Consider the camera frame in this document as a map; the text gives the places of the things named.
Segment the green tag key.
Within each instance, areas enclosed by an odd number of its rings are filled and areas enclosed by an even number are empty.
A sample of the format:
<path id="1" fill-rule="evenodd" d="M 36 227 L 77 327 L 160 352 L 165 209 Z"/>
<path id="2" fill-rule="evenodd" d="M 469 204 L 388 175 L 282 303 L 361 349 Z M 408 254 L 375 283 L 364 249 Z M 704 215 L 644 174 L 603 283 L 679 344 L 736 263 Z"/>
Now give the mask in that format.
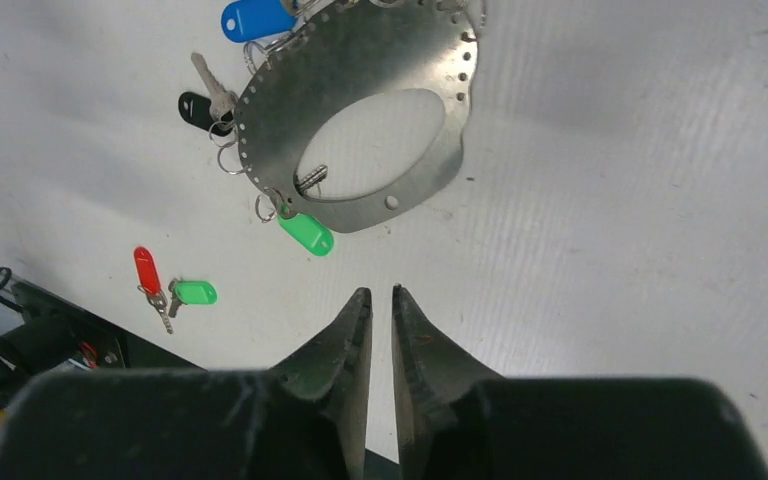
<path id="1" fill-rule="evenodd" d="M 183 305 L 213 305 L 218 301 L 215 287 L 205 280 L 173 279 L 168 290 L 171 295 L 168 315 L 175 318 Z"/>

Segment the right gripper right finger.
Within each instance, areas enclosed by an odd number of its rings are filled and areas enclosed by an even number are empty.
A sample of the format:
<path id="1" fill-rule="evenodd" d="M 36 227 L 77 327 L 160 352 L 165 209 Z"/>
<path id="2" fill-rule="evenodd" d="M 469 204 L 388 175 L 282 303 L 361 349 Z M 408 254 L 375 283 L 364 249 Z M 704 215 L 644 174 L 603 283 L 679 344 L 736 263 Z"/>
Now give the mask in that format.
<path id="1" fill-rule="evenodd" d="M 402 285 L 392 290 L 391 350 L 403 479 L 488 475 L 472 387 L 502 376 L 437 328 Z"/>

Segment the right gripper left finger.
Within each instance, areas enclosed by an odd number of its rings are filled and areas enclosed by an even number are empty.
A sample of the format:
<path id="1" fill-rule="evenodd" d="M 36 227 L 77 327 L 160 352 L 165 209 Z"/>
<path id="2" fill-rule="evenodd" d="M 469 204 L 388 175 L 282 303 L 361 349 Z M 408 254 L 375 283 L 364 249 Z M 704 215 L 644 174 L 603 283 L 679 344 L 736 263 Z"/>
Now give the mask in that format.
<path id="1" fill-rule="evenodd" d="M 355 290 L 336 317 L 269 369 L 279 386 L 279 466 L 293 479 L 361 479 L 371 371 L 372 294 Z"/>

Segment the metal keyring plate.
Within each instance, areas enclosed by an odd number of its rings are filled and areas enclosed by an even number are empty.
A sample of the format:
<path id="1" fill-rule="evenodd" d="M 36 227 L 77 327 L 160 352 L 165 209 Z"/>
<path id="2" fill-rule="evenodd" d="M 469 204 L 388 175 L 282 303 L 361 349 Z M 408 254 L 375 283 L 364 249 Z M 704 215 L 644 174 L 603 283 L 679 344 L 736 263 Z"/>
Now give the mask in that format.
<path id="1" fill-rule="evenodd" d="M 465 1 L 334 1 L 252 74 L 233 110 L 243 173 L 282 220 L 355 233 L 446 188 L 464 160 L 482 22 Z M 378 188 L 318 193 L 305 156 L 321 132 L 396 154 Z"/>

